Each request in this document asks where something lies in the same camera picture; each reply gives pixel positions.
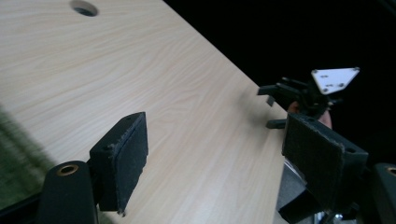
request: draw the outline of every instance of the round hole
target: round hole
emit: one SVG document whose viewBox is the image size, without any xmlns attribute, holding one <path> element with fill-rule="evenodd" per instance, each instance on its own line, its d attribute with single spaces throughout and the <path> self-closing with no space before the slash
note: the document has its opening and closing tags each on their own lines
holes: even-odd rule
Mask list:
<svg viewBox="0 0 396 224">
<path fill-rule="evenodd" d="M 70 164 L 70 165 L 61 167 L 58 170 L 58 172 L 56 172 L 56 175 L 71 175 L 71 174 L 75 173 L 76 170 L 78 170 L 78 166 L 75 164 Z"/>
<path fill-rule="evenodd" d="M 346 152 L 348 152 L 348 153 L 355 153 L 356 150 L 349 147 L 349 148 L 346 149 Z"/>
<path fill-rule="evenodd" d="M 396 176 L 396 168 L 395 168 L 395 167 L 388 167 L 388 172 L 389 172 L 391 175 Z"/>
<path fill-rule="evenodd" d="M 70 7 L 83 16 L 94 17 L 99 13 L 98 9 L 93 4 L 81 0 L 71 1 Z"/>
</svg>

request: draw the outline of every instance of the light wood grain surface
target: light wood grain surface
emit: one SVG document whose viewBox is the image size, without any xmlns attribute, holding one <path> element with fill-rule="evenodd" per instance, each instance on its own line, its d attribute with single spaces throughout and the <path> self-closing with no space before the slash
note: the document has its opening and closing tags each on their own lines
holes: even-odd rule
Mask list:
<svg viewBox="0 0 396 224">
<path fill-rule="evenodd" d="M 96 17 L 0 2 L 1 106 L 57 163 L 146 111 L 148 163 L 117 223 L 273 223 L 283 132 L 265 123 L 286 112 L 163 1 L 90 3 Z"/>
</svg>

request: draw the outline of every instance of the black plastic mount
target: black plastic mount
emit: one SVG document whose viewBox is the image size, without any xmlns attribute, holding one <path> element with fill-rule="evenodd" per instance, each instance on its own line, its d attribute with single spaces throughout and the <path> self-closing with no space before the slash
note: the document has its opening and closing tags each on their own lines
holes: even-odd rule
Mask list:
<svg viewBox="0 0 396 224">
<path fill-rule="evenodd" d="M 367 167 L 369 153 L 307 115 L 289 113 L 285 132 L 282 155 L 306 183 L 304 192 L 279 209 L 286 221 L 325 212 L 320 224 L 332 223 L 336 214 L 363 223 L 394 223 L 395 164 Z"/>
<path fill-rule="evenodd" d="M 123 214 L 148 154 L 146 113 L 126 116 L 91 149 L 87 162 L 50 169 L 42 191 L 1 210 L 0 223 L 95 224 L 97 204 Z"/>
</svg>

